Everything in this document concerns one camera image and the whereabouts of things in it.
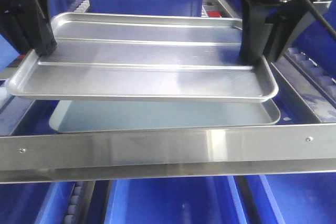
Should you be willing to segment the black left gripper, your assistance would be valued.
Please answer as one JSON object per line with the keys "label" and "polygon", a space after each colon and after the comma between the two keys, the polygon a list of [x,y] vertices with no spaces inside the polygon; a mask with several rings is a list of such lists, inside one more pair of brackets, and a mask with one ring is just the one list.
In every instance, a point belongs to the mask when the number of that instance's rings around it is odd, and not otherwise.
{"label": "black left gripper", "polygon": [[1,0],[1,35],[19,54],[34,49],[49,56],[57,43],[50,24],[49,4],[53,0]]}

